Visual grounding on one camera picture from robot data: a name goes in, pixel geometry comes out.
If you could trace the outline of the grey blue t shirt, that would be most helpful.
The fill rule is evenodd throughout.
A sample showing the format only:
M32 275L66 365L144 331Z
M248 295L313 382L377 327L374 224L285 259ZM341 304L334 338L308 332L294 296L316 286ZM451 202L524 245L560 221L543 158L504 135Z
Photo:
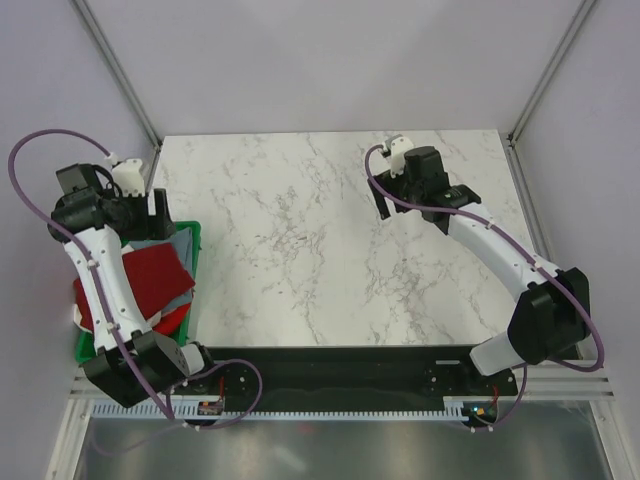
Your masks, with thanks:
M167 240L142 240L132 242L151 242L153 245L157 245L160 243L169 243L176 249L177 253L179 254L180 260L187 267L194 278L194 241L192 233L189 229L179 230L176 234L174 234Z

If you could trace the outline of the dark red t shirt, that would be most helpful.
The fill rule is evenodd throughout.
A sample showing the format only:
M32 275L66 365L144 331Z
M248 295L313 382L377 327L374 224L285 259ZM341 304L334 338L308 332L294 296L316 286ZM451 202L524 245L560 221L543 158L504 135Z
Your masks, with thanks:
M151 289L154 298L160 301L161 314L192 303L195 280L172 245L160 243L140 253L144 272L152 274Z

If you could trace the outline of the bright red t shirt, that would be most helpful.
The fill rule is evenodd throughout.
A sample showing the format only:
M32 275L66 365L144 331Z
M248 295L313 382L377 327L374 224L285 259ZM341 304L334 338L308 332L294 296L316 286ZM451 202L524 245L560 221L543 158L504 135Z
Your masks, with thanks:
M168 313L162 313L158 322L153 326L153 330L170 336L178 331L189 314L191 304L181 305Z

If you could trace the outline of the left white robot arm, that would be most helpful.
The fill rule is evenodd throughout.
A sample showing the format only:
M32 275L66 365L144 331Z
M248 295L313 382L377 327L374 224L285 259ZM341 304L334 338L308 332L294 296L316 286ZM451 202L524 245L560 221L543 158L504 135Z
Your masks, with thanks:
M123 407L184 381L208 393L220 378L203 347L155 332L135 300L122 242L164 245L176 232L165 190L145 193L141 170L141 160L127 159L110 169L75 164L57 171L63 195L48 227L76 268L92 317L95 355L83 363L84 373Z

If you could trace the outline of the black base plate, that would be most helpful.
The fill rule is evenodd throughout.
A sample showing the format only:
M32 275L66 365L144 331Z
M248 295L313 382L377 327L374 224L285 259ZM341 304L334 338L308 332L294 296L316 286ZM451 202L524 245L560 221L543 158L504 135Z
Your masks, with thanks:
M178 387L221 395L235 407L427 407L444 394L518 393L509 370L484 377L467 346L211 347L210 365L227 366Z

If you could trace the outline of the green plastic bin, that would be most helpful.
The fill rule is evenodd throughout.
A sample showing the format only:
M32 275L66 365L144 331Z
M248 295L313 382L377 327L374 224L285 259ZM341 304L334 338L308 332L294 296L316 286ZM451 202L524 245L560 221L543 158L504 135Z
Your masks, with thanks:
M178 221L167 240L124 243L127 277L147 323L162 335L184 345L194 297L201 250L201 225Z

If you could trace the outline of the left aluminium frame post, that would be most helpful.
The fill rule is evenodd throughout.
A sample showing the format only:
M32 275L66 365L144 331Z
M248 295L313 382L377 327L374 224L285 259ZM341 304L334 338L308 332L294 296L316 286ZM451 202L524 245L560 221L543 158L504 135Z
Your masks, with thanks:
M144 132L154 151L158 153L162 147L162 139L157 129L153 126L149 115L89 2L86 0L70 0L69 3L94 44L94 47L113 78L131 113L134 115L137 124Z

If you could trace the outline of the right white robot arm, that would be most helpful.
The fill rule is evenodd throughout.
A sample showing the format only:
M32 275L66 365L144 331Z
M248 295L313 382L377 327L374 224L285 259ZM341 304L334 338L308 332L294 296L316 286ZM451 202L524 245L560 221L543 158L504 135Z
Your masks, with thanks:
M499 226L476 192L451 184L435 147L416 147L397 136L370 150L389 165L367 175L380 217L419 212L473 253L515 301L506 330L474 346L471 360L458 368L465 391L483 392L505 369L546 360L562 364L564 351L596 336L586 275L577 268L563 270L523 247Z

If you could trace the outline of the white t shirt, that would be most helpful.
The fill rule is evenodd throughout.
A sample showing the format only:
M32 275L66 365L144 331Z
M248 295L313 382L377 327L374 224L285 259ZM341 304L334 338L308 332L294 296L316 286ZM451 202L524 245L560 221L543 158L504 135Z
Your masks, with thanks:
M147 323L156 328L161 320L162 307L160 301L154 298L151 289L152 274L146 274L143 266L141 250L152 248L151 242L130 242L121 249L123 264L129 280L136 303ZM83 332L93 332L93 321L88 306L88 301L81 284L76 278L72 283L74 293L73 321Z

